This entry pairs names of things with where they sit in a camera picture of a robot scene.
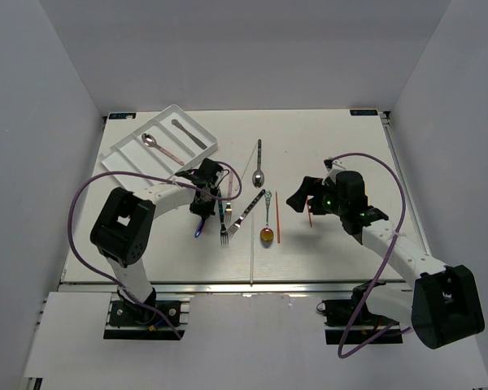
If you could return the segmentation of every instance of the white wall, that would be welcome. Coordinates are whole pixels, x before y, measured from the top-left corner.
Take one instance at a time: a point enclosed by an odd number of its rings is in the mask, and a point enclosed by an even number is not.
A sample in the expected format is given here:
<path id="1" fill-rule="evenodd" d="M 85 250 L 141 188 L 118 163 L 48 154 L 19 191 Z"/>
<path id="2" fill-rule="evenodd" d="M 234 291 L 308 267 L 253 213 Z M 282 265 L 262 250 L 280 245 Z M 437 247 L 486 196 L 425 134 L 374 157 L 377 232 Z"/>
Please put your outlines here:
<path id="1" fill-rule="evenodd" d="M 41 0 L 105 114 L 389 110 L 450 0 Z"/>
<path id="2" fill-rule="evenodd" d="M 0 390 L 17 388 L 57 286 L 67 208 L 101 118 L 37 0 L 0 0 Z"/>
<path id="3" fill-rule="evenodd" d="M 488 370 L 488 1 L 451 2 L 392 120 L 434 255 L 476 276 Z"/>

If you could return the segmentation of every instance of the cable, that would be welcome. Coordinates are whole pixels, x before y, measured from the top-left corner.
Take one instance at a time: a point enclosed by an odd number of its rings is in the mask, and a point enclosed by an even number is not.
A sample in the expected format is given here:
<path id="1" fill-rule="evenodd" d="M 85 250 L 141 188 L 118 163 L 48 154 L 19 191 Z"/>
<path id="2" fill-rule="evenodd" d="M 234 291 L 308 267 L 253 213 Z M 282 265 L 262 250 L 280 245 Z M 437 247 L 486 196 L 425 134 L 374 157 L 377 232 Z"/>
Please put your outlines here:
<path id="1" fill-rule="evenodd" d="M 220 177 L 220 179 L 219 179 L 219 185 L 220 185 L 220 183 L 222 183 L 222 180 L 224 180 L 225 177 L 227 175 L 229 175 L 229 169 L 223 169 L 222 172 L 225 172 L 225 174 Z"/>
<path id="2" fill-rule="evenodd" d="M 383 161 L 381 161 L 379 158 L 376 158 L 376 157 L 374 157 L 374 156 L 372 156 L 370 154 L 359 153 L 359 152 L 352 152 L 352 153 L 340 154 L 339 156 L 336 156 L 336 157 L 332 158 L 332 160 L 338 160 L 340 158 L 350 157 L 350 156 L 360 156 L 360 157 L 370 158 L 371 160 L 373 160 L 373 161 L 381 164 L 387 171 L 389 171 L 389 173 L 394 178 L 394 181 L 398 185 L 399 194 L 401 195 L 401 204 L 402 204 L 401 206 L 402 207 L 401 207 L 401 216 L 399 217 L 398 224 L 396 225 L 396 229 L 394 230 L 396 232 L 396 234 L 394 234 L 394 236 L 392 237 L 392 241 L 390 242 L 389 248 L 388 248 L 388 250 L 387 250 L 387 252 L 385 254 L 385 257 L 383 258 L 383 261 L 381 262 L 380 267 L 378 268 L 376 274 L 374 275 L 374 278 L 371 280 L 371 283 L 367 287 L 367 290 L 365 291 L 364 295 L 359 300 L 359 304 L 356 306 L 355 311 L 352 313 L 352 316 L 351 316 L 351 318 L 349 318 L 349 322 L 347 323 L 347 325 L 346 325 L 346 327 L 345 327 L 345 329 L 343 331 L 342 338 L 340 339 L 340 344 L 338 345 L 338 357 L 341 358 L 341 359 L 348 358 L 351 355 L 355 354 L 360 349 L 362 349 L 365 345 L 368 345 L 368 344 L 372 343 L 375 339 L 377 339 L 378 337 L 382 336 L 384 333 L 386 333 L 387 331 L 389 331 L 390 328 L 393 327 L 396 324 L 395 321 L 391 321 L 386 327 L 384 327 L 383 329 L 381 329 L 380 331 L 378 331 L 373 336 L 369 337 L 363 343 L 361 343 L 359 345 L 356 345 L 349 352 L 347 352 L 347 353 L 343 353 L 342 352 L 343 351 L 343 345 L 345 344 L 345 341 L 347 339 L 347 336 L 349 336 L 349 332 L 351 331 L 351 328 L 352 328 L 352 325 L 353 325 L 354 321 L 358 317 L 361 309 L 364 307 L 365 302 L 367 301 L 368 296 L 370 295 L 370 293 L 373 290 L 373 288 L 376 286 L 377 281 L 380 279 L 381 273 L 383 272 L 383 270 L 385 269 L 387 263 L 389 262 L 390 255 L 392 254 L 392 251 L 394 250 L 394 247 L 396 245 L 396 241 L 398 239 L 398 234 L 397 233 L 399 233 L 399 230 L 401 229 L 401 227 L 403 225 L 403 220 L 405 219 L 405 212 L 407 211 L 407 201 L 405 200 L 405 192 L 403 191 L 403 186 L 399 182 L 399 178 L 394 173 L 394 171 L 392 170 L 392 168 L 390 168 L 386 163 L 384 163 Z M 407 329 L 404 329 L 403 331 L 401 331 L 400 334 L 403 334 L 405 332 L 408 332 L 409 330 L 410 330 L 410 327 L 407 328 Z"/>
<path id="3" fill-rule="evenodd" d="M 323 305 L 324 302 L 320 302 L 318 305 L 316 305 L 316 312 L 318 314 L 322 314 L 322 315 L 325 315 L 325 309 L 318 309 L 320 307 L 320 305 Z"/>
<path id="4" fill-rule="evenodd" d="M 157 323 L 155 323 L 153 326 L 157 327 L 161 322 L 163 322 L 163 319 L 160 319 Z"/>
<path id="5" fill-rule="evenodd" d="M 246 167 L 244 168 L 244 172 L 242 173 L 242 177 L 244 177 L 244 175 L 246 174 L 247 168 L 250 165 L 251 159 L 253 158 L 253 155 L 255 154 L 255 149 L 257 149 L 258 144 L 259 144 L 259 142 L 255 143 L 255 147 L 253 148 L 253 151 L 251 152 L 250 158 L 247 160 L 247 164 L 246 164 Z"/>
<path id="6" fill-rule="evenodd" d="M 181 183 L 181 182 L 175 182 L 175 184 L 176 185 L 179 185 L 180 187 L 185 187 L 185 188 L 188 188 L 188 189 L 194 189 L 194 190 L 199 191 L 200 193 L 204 193 L 204 194 L 208 195 L 209 197 L 212 197 L 212 198 L 214 198 L 216 200 L 232 201 L 233 199 L 237 199 L 241 195 L 241 193 L 242 193 L 242 182 L 241 182 L 240 176 L 237 174 L 237 172 L 228 163 L 221 162 L 221 161 L 216 161 L 216 163 L 219 163 L 221 165 L 226 166 L 227 168 L 229 168 L 230 170 L 232 170 L 233 173 L 234 173 L 234 175 L 235 175 L 235 177 L 237 177 L 238 184 L 239 184 L 239 189 L 238 189 L 237 195 L 235 195 L 234 197 L 216 197 L 214 195 L 211 195 L 211 193 L 209 191 L 207 191 L 205 189 L 202 189 L 202 188 L 195 187 L 192 184 Z M 168 317 L 166 315 L 164 315 L 159 309 L 157 309 L 155 307 L 152 307 L 152 306 L 149 306 L 149 305 L 146 305 L 143 302 L 139 301 L 115 277 L 110 276 L 107 273 L 105 273 L 103 271 L 100 271 L 98 268 L 96 268 L 96 267 L 91 266 L 90 264 L 88 264 L 87 261 L 80 255 L 80 253 L 78 252 L 78 250 L 76 248 L 76 243 L 74 242 L 74 237 L 72 235 L 72 225 L 73 225 L 73 219 L 74 219 L 74 210 L 76 209 L 76 204 L 78 202 L 78 199 L 80 198 L 81 193 L 83 193 L 83 191 L 92 182 L 94 182 L 95 180 L 101 179 L 102 177 L 105 177 L 105 176 L 114 176 L 114 175 L 135 176 L 135 177 L 141 177 L 143 179 L 150 179 L 150 180 L 154 180 L 154 181 L 160 181 L 161 183 L 174 184 L 174 182 L 172 180 L 163 179 L 163 178 L 155 177 L 155 176 L 151 176 L 151 175 L 144 175 L 142 173 L 126 172 L 126 171 L 103 172 L 103 173 L 100 173 L 100 174 L 98 174 L 96 176 L 92 176 L 90 179 L 88 179 L 86 182 L 84 182 L 77 189 L 76 193 L 74 194 L 74 198 L 71 201 L 71 205 L 70 205 L 69 211 L 68 211 L 68 218 L 67 218 L 67 238 L 68 238 L 68 244 L 69 244 L 69 246 L 71 248 L 72 253 L 74 254 L 74 256 L 76 256 L 78 262 L 80 262 L 84 267 L 88 268 L 92 272 L 95 272 L 96 274 L 98 274 L 100 276 L 103 276 L 104 278 L 107 278 L 111 282 L 113 282 L 114 284 L 116 284 L 120 289 L 123 290 L 123 292 L 125 293 L 125 295 L 133 303 L 135 303 L 136 305 L 142 307 L 143 309 L 147 309 L 147 310 L 150 310 L 150 311 L 153 311 L 154 313 L 156 313 L 173 330 L 173 332 L 176 334 L 177 338 L 180 340 L 181 339 L 181 335 L 179 334 L 179 332 L 177 331 L 177 329 L 172 325 L 172 323 L 170 322 L 170 320 L 168 319 Z"/>
<path id="7" fill-rule="evenodd" d="M 380 325 L 381 325 L 381 316 L 378 315 L 378 319 L 377 319 L 376 325 L 374 325 L 374 328 L 371 330 L 371 332 L 377 331 L 377 329 L 380 327 Z"/>
<path id="8" fill-rule="evenodd" d="M 394 333 L 389 333 L 388 335 L 385 335 L 385 337 L 401 336 L 402 334 L 407 333 L 411 329 L 412 329 L 411 327 L 406 327 L 402 331 L 395 331 Z"/>

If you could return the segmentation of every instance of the fork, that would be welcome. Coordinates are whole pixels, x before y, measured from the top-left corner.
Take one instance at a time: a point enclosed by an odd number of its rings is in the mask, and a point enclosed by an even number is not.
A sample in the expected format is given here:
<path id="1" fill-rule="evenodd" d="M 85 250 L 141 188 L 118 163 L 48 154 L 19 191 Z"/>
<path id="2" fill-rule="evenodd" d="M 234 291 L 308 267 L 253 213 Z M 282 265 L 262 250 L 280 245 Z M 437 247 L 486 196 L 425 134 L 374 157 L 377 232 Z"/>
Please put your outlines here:
<path id="1" fill-rule="evenodd" d="M 233 224 L 228 229 L 229 237 L 232 237 L 233 234 L 235 234 L 237 232 L 237 230 L 240 229 L 242 221 L 244 220 L 244 218 L 250 213 L 251 210 L 253 210 L 253 207 L 255 207 L 255 205 L 259 202 L 260 198 L 264 196 L 265 192 L 266 192 L 265 189 L 260 191 L 259 195 L 257 195 L 255 197 L 255 199 L 253 199 L 253 201 L 251 201 L 250 205 L 244 210 L 242 215 L 240 217 L 238 217 L 238 219 L 235 222 L 233 222 Z"/>
<path id="2" fill-rule="evenodd" d="M 229 173 L 229 178 L 228 178 L 228 197 L 231 197 L 232 196 L 232 187 L 233 187 L 233 171 L 230 171 Z M 224 212 L 224 221 L 226 223 L 230 223 L 231 222 L 231 202 L 230 201 L 227 201 L 226 202 L 226 210 Z"/>
<path id="3" fill-rule="evenodd" d="M 222 193 L 220 192 L 217 195 L 218 197 L 222 197 Z M 229 236 L 228 230 L 226 229 L 226 225 L 224 225 L 224 207 L 222 206 L 222 201 L 219 199 L 219 218 L 220 218 L 220 246 L 223 248 L 229 247 Z"/>

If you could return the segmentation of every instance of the spoon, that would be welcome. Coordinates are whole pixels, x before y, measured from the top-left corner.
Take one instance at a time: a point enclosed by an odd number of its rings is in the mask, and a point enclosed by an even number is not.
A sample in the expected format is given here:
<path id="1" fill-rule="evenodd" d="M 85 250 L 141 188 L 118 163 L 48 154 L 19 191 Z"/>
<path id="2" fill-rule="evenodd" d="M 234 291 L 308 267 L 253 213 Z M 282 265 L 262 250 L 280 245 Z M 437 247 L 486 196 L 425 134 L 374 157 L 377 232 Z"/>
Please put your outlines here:
<path id="1" fill-rule="evenodd" d="M 266 191 L 264 199 L 266 200 L 266 227 L 260 231 L 260 240 L 263 242 L 272 242 L 275 237 L 275 233 L 269 227 L 269 205 L 271 204 L 271 191 Z"/>
<path id="2" fill-rule="evenodd" d="M 264 173 L 260 170 L 260 163 L 262 162 L 262 140 L 258 142 L 257 148 L 257 170 L 253 172 L 253 185 L 260 188 L 264 185 Z"/>
<path id="3" fill-rule="evenodd" d="M 141 139 L 142 139 L 143 143 L 146 146 L 148 146 L 149 148 L 156 148 L 159 152 L 168 156 L 169 158 L 171 158 L 173 161 L 175 161 L 176 163 L 178 163 L 182 167 L 185 165 L 182 162 L 182 160 L 180 160 L 179 158 L 177 158 L 176 156 L 174 156 L 173 154 L 168 152 L 163 146 L 159 145 L 157 143 L 157 141 L 155 140 L 155 138 L 151 134 L 147 134 L 144 132 L 141 134 Z"/>

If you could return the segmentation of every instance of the orange straw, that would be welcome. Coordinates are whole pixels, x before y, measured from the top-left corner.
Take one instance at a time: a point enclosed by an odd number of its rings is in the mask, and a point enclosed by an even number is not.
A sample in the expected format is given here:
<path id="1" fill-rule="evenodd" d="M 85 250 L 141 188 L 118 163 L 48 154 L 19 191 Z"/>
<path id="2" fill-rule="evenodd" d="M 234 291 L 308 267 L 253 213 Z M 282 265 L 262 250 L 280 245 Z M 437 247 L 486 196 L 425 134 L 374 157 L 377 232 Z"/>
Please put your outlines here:
<path id="1" fill-rule="evenodd" d="M 275 204 L 277 206 L 277 242 L 280 244 L 280 216 L 278 214 L 278 191 L 275 191 Z"/>
<path id="2" fill-rule="evenodd" d="M 311 207 L 307 204 L 307 215 L 309 216 L 309 226 L 312 227 L 312 219 L 311 219 Z"/>

